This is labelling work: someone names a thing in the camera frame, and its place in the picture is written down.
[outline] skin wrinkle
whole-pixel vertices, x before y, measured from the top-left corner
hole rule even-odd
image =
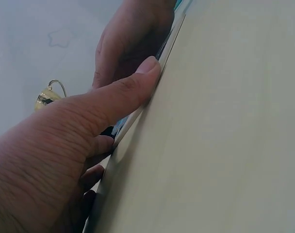
[[[89,106],[84,106],[83,108],[81,108],[80,105],[74,104],[73,108],[68,108],[65,110],[65,112],[68,116],[78,116],[77,119],[74,119],[73,122],[77,123],[77,125],[82,125],[83,130],[79,132],[92,132],[91,136],[96,137],[104,130],[104,126],[107,125],[109,121],[108,117],[104,116],[104,114],[101,114],[101,111],[99,111],[99,109],[97,109],[97,114],[95,114],[96,111],[94,110],[94,108],[95,107],[93,107],[93,110],[90,110]],[[84,111],[84,115],[77,113],[81,111]]]
[[[78,130],[75,127],[74,129],[71,129],[70,124],[68,123],[61,123],[59,126],[55,126],[55,125],[50,125],[50,128],[47,127],[38,127],[38,130],[45,133],[46,135],[51,136],[51,141],[52,142],[69,142],[69,143],[73,143],[71,145],[71,147],[74,147],[74,145],[77,147],[77,152],[81,152],[81,151],[85,151],[90,147],[91,144],[91,139],[90,140],[86,140],[84,136],[81,136],[80,134],[78,134]],[[71,133],[67,134],[67,137],[63,137],[63,139],[60,140],[60,137],[58,136],[59,134],[63,134],[63,132],[65,132],[65,130],[63,129],[71,129]],[[49,141],[49,137],[42,137],[41,140],[47,140]]]
[[[17,150],[23,150],[23,151],[28,151],[27,150],[27,148],[28,148],[28,146],[26,146],[26,148],[25,147],[22,147],[21,146],[22,144],[20,143],[20,144],[18,144],[17,146],[15,146],[15,149],[13,150],[12,149],[12,151],[17,151]],[[30,154],[30,153],[27,153],[27,152],[25,152],[25,154],[24,154],[24,156],[27,156],[27,157],[30,157],[31,159],[37,159],[38,161],[39,161],[39,163],[38,164],[46,164],[46,165],[48,165],[48,166],[51,166],[50,164],[48,164],[45,160],[43,160],[42,159],[42,157],[44,157],[45,155],[45,153],[51,153],[51,151],[50,150],[47,150],[47,149],[45,149],[45,148],[40,148],[38,151],[35,151],[34,153],[32,153],[32,154]],[[63,154],[58,154],[58,156],[56,156],[56,157],[63,157],[65,160],[68,160],[69,161],[69,163],[68,164],[72,164],[73,162],[74,163],[79,163],[81,166],[83,166],[83,164],[84,164],[84,162],[85,161],[83,161],[83,162],[81,162],[81,161],[75,161],[75,160],[73,160],[73,159],[71,159],[71,158],[69,158],[69,156],[65,153],[65,155],[63,155]]]

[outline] white panel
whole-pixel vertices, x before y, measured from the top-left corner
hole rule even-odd
[[[90,232],[295,233],[295,0],[193,4],[103,191]]]

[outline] light gray surface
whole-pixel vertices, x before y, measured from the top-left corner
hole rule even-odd
[[[33,112],[51,79],[69,95],[90,88],[98,40],[121,2],[0,0],[0,134]]]

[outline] gold charm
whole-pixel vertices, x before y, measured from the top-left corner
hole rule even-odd
[[[52,91],[51,85],[53,83],[58,83],[61,86],[61,88],[64,92],[64,95],[66,97],[66,90],[65,90],[65,87],[63,86],[63,84],[59,80],[53,79],[50,81],[47,88],[45,88],[41,92],[41,94],[37,97],[36,103],[35,103],[35,108],[34,108],[35,110],[39,110],[39,109],[43,108],[44,106],[48,105],[49,103],[61,99],[61,97],[57,93]]]

